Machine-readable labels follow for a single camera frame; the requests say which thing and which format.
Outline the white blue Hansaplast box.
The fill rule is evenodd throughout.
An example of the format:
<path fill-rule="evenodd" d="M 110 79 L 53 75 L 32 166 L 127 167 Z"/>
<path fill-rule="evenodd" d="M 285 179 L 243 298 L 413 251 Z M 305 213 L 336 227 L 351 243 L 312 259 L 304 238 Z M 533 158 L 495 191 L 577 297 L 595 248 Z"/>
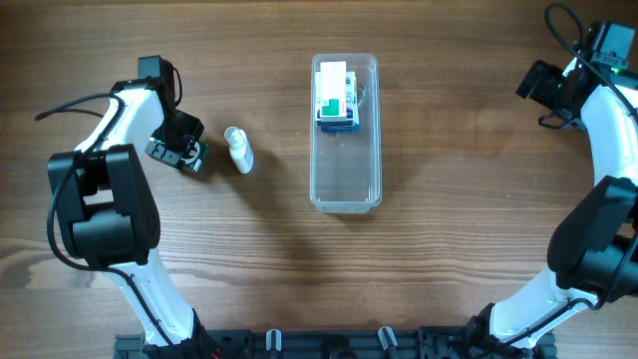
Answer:
<path fill-rule="evenodd" d="M 357 78 L 355 72 L 348 71 L 346 73 L 346 121 L 345 122 L 336 122 L 336 121 L 324 121 L 321 119 L 321 100 L 320 100 L 320 79 L 321 75 L 319 72 L 316 72 L 314 75 L 314 86 L 315 86 L 315 113 L 316 119 L 315 123 L 320 127 L 329 127 L 330 130 L 333 127 L 340 128 L 352 128 L 353 130 L 358 130 L 360 121 L 359 121 L 359 100 L 358 100 L 358 86 L 357 86 Z"/>

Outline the clear plastic container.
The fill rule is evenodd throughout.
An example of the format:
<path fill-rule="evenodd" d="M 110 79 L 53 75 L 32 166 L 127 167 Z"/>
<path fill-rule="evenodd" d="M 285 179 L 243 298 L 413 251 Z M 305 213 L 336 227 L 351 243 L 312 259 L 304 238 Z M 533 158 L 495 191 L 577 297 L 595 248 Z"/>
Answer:
<path fill-rule="evenodd" d="M 346 62 L 358 86 L 360 130 L 323 133 L 315 123 L 314 75 L 322 62 Z M 381 117 L 377 59 L 318 54 L 311 65 L 310 200 L 322 212 L 366 213 L 382 200 Z"/>

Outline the white spray bottle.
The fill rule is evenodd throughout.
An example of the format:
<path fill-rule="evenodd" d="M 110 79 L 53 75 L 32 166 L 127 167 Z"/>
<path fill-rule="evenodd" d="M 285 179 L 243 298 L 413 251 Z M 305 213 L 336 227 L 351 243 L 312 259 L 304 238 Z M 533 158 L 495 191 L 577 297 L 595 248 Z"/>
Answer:
<path fill-rule="evenodd" d="M 247 135 L 238 127 L 228 127 L 224 132 L 224 138 L 229 145 L 231 159 L 239 172 L 248 174 L 254 163 L 254 155 Z"/>

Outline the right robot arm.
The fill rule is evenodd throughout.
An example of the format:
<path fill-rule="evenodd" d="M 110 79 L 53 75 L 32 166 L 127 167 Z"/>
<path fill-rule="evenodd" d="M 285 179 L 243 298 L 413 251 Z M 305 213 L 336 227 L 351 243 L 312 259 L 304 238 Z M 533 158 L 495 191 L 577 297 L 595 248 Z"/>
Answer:
<path fill-rule="evenodd" d="M 565 69 L 538 60 L 516 93 L 550 110 L 540 126 L 588 135 L 594 187 L 554 231 L 546 266 L 446 335 L 461 357 L 547 358 L 554 327 L 637 293 L 637 238 L 619 233 L 637 223 L 637 77 L 627 69 L 636 31 L 595 22 L 578 32 Z"/>

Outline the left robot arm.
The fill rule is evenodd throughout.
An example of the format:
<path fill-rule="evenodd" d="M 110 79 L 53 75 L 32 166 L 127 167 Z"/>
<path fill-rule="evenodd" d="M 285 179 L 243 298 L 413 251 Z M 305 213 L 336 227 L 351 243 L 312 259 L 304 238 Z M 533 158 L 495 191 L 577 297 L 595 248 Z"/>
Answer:
<path fill-rule="evenodd" d="M 196 173 L 208 146 L 201 121 L 178 109 L 178 70 L 141 57 L 138 75 L 106 93 L 90 136 L 48 162 L 47 235 L 66 265 L 102 272 L 122 290 L 144 331 L 115 340 L 116 358 L 218 358 L 220 349 L 173 285 L 158 250 L 160 215 L 143 156 Z"/>

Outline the white green medicine box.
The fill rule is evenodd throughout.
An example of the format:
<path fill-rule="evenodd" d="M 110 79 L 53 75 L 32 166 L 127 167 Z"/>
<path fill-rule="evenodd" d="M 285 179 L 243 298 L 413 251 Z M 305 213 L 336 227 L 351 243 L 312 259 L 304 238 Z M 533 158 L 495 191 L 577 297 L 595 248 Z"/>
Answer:
<path fill-rule="evenodd" d="M 320 64 L 320 119 L 322 122 L 341 122 L 346 110 L 346 62 Z"/>

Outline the green Zam-Buk tin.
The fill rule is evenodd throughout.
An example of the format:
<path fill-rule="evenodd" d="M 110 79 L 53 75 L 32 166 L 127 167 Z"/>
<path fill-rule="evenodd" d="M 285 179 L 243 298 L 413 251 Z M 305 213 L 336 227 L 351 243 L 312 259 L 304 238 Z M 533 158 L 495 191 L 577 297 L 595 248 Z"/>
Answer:
<path fill-rule="evenodd" d="M 182 168 L 191 173 L 198 173 L 205 162 L 208 154 L 208 144 L 196 142 L 190 152 L 181 158 Z"/>

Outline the blue yellow VapoDrops box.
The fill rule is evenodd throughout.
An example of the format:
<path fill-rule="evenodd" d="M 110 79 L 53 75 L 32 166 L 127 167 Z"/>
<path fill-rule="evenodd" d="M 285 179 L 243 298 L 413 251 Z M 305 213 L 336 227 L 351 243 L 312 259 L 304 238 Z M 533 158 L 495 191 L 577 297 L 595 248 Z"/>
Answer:
<path fill-rule="evenodd" d="M 321 126 L 321 132 L 323 133 L 349 133 L 358 132 L 360 130 L 359 124 L 352 126 Z"/>

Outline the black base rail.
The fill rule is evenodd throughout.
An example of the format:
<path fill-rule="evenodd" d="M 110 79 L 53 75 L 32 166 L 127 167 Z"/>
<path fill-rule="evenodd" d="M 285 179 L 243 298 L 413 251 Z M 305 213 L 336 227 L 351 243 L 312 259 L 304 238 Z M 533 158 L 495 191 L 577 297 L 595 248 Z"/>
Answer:
<path fill-rule="evenodd" d="M 209 330 L 220 349 L 220 358 L 474 358 L 477 347 L 463 351 L 460 327 L 421 327 L 395 330 L 386 341 L 380 330 L 252 332 L 250 330 Z"/>

